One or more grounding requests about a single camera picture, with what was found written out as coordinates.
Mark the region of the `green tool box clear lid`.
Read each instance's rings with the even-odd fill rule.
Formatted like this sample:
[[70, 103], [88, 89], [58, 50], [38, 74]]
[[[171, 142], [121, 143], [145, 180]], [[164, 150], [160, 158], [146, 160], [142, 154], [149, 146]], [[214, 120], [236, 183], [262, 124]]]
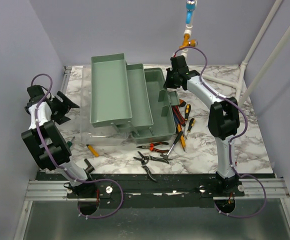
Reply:
[[80, 95], [80, 139], [83, 144], [119, 145], [169, 141], [176, 133], [176, 91], [164, 88], [159, 67], [128, 64], [123, 53], [91, 57], [84, 66]]

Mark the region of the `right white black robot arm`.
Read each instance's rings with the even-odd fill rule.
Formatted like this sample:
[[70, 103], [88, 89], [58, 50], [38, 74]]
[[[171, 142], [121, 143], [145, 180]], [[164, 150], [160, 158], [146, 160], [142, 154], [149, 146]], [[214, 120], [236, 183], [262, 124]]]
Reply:
[[235, 107], [237, 100], [227, 98], [213, 89], [196, 70], [189, 70], [183, 55], [170, 58], [171, 67], [167, 68], [164, 88], [182, 87], [197, 96], [209, 109], [207, 127], [215, 137], [218, 166], [215, 191], [226, 196], [239, 182], [233, 161], [234, 150], [231, 139], [240, 126], [239, 111]]

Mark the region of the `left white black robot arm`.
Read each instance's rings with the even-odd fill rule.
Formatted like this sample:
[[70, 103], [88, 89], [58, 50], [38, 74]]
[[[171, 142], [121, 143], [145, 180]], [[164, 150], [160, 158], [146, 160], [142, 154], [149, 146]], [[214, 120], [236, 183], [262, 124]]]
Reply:
[[21, 134], [21, 138], [38, 167], [42, 170], [56, 171], [62, 174], [72, 188], [86, 198], [92, 197], [96, 185], [91, 176], [82, 167], [71, 160], [72, 152], [67, 141], [57, 128], [70, 120], [66, 114], [79, 106], [66, 95], [58, 91], [57, 96], [48, 94], [41, 85], [27, 88], [29, 101], [25, 111], [30, 115], [30, 126]]

